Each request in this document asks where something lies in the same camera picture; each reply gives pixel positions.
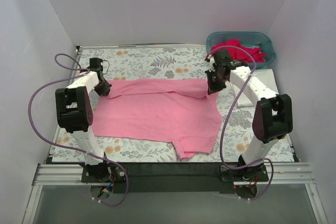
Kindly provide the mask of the pink t shirt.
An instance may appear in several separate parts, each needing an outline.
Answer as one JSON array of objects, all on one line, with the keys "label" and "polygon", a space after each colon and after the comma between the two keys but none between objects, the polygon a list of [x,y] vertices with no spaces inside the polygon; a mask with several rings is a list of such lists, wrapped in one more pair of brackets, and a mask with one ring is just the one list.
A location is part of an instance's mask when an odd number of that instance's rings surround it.
[{"label": "pink t shirt", "polygon": [[172,143],[179,158],[209,154],[222,123],[205,79],[110,80],[98,100],[95,136]]}]

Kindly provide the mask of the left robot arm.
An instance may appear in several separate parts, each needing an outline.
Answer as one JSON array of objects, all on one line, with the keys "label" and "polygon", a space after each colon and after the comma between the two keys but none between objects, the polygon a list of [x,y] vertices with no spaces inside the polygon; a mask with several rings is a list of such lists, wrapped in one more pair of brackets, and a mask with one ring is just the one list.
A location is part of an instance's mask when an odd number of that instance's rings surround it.
[{"label": "left robot arm", "polygon": [[91,58],[88,69],[88,74],[66,88],[56,90],[57,121],[77,141],[79,148],[84,150],[84,168],[87,173],[105,182],[110,178],[111,172],[107,162],[103,160],[104,151],[92,131],[93,111],[89,94],[95,91],[97,95],[106,97],[112,85],[104,78],[102,59]]}]

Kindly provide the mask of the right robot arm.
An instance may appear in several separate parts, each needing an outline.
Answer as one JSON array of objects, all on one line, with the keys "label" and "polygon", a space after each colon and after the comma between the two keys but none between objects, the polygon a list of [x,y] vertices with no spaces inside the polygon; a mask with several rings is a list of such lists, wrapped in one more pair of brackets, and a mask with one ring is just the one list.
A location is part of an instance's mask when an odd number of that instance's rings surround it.
[{"label": "right robot arm", "polygon": [[278,94],[266,86],[243,60],[234,60],[228,46],[221,46],[206,56],[208,94],[226,88],[230,82],[239,88],[236,98],[244,94],[255,108],[252,129],[254,136],[249,147],[241,154],[236,166],[224,163],[230,170],[256,170],[263,165],[268,152],[293,130],[292,100],[287,94]]}]

